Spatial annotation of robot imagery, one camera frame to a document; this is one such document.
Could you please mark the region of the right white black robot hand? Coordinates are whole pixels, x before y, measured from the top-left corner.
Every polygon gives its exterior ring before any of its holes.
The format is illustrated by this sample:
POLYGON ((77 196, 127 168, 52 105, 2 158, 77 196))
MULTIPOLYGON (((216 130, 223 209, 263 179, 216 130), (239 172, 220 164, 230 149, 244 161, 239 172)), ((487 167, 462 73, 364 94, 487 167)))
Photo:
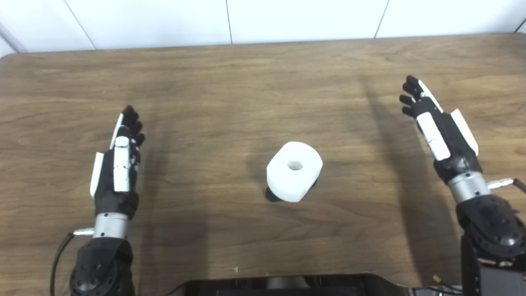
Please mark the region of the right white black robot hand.
POLYGON ((458 109, 447 113, 421 79, 408 75, 399 100, 402 113, 415 120, 433 157, 433 167, 447 184, 453 178, 482 173, 478 144, 458 109))

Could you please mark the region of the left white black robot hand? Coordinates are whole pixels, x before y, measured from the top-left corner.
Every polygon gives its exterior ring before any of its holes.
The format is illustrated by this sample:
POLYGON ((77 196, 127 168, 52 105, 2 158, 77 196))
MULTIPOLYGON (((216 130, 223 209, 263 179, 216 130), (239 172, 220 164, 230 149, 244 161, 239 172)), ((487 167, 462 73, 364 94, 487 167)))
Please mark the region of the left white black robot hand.
POLYGON ((96 153, 90 182, 95 215, 119 213, 129 220, 135 217, 139 204, 136 182, 145 140, 142 128, 138 112, 126 106, 117 118, 108 150, 96 153))

